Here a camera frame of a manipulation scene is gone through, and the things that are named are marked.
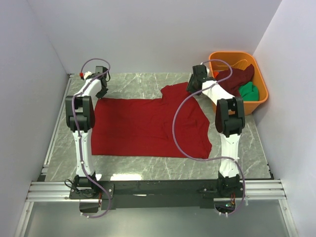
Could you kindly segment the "bright red t shirt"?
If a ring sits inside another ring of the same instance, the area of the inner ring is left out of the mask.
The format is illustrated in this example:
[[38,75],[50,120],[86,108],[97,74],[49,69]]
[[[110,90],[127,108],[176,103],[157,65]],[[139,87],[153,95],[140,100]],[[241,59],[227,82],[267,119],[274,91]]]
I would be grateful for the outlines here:
[[207,159],[210,122],[187,83],[167,85],[158,99],[99,99],[92,130],[92,154]]

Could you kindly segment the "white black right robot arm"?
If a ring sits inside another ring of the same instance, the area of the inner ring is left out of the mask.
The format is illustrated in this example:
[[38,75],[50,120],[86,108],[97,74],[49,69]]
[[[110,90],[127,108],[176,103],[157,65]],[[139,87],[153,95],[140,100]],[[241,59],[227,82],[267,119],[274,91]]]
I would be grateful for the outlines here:
[[242,177],[238,166],[238,146],[245,127],[243,100],[229,94],[215,78],[210,77],[204,64],[193,66],[187,91],[204,93],[216,105],[215,127],[221,137],[221,164],[218,178],[210,187],[203,188],[203,195],[213,198],[230,198],[242,193]]

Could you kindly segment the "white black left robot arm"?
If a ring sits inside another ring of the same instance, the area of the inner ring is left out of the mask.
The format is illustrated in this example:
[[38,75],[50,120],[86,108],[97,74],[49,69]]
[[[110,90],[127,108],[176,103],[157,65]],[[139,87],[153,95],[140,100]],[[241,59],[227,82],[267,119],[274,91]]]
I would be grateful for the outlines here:
[[92,162],[92,130],[95,126],[93,100],[104,96],[107,82],[111,78],[109,69],[97,66],[95,72],[81,72],[84,80],[82,88],[65,99],[66,124],[70,129],[76,148],[76,175],[71,181],[72,198],[101,198],[103,190],[97,185],[97,177]]

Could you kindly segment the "orange red garment in basket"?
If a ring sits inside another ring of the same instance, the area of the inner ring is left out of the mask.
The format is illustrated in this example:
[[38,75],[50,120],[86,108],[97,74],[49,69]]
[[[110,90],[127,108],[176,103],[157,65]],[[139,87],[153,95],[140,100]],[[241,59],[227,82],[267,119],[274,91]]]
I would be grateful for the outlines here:
[[213,72],[213,75],[214,75],[215,78],[218,76],[218,74],[219,74],[218,71]]

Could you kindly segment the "orange plastic laundry basket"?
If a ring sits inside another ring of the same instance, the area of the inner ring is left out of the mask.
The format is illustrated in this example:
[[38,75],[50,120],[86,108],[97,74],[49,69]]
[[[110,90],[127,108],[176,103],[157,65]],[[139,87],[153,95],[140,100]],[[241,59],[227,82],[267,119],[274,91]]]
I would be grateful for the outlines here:
[[231,78],[220,85],[235,96],[242,97],[245,114],[251,114],[260,104],[268,98],[268,90],[255,58],[238,51],[216,51],[210,54],[210,75],[216,80],[223,79],[233,70]]

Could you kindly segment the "dark maroon t shirt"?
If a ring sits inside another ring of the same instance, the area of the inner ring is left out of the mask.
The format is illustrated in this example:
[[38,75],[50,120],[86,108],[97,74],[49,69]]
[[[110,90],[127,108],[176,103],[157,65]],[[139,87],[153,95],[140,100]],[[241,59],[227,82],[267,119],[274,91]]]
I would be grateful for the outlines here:
[[226,80],[219,83],[229,94],[240,97],[239,88],[246,85],[254,76],[254,66],[250,64],[246,69],[232,68],[233,74]]

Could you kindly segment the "green t shirt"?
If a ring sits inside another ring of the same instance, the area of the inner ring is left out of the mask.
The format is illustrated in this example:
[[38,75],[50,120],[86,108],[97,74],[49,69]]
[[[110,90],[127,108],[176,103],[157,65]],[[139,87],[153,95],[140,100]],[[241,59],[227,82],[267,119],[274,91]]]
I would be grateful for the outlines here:
[[251,81],[242,85],[238,91],[244,101],[259,101],[259,90]]

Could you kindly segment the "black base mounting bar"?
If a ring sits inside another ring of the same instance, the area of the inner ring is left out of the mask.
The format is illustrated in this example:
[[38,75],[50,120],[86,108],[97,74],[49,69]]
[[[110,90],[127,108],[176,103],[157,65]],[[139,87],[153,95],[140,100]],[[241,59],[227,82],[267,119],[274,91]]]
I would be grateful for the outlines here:
[[73,200],[98,199],[104,204],[111,200],[111,209],[155,207],[214,208],[216,198],[240,198],[243,184],[230,184],[215,179],[162,180],[162,181],[101,181],[100,188],[84,190],[72,188],[69,198]]

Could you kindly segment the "aluminium frame rail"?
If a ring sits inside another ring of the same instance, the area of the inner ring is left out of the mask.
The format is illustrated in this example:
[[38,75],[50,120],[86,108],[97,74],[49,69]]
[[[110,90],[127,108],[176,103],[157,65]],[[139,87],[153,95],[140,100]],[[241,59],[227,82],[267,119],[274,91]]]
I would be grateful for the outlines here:
[[[27,202],[64,202],[69,198],[70,188],[62,182],[32,182],[26,197]],[[287,199],[280,180],[246,180],[246,200]]]

